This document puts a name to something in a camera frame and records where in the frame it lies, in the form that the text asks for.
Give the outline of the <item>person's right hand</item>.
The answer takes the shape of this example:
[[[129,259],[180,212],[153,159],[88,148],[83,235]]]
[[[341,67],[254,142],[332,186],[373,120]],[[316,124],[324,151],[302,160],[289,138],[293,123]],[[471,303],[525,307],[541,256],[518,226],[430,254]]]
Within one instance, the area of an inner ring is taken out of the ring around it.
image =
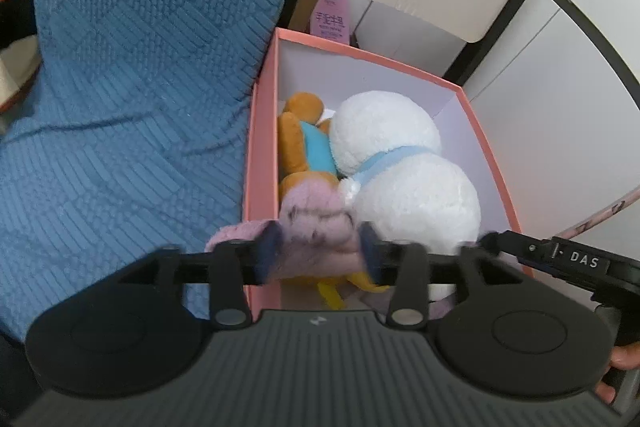
[[[627,346],[616,346],[613,348],[608,361],[606,369],[614,367],[620,371],[631,371],[631,369],[638,369],[640,365],[640,343],[636,341]],[[596,395],[606,404],[611,404],[615,398],[615,389],[605,384],[604,381],[599,381],[596,386]]]

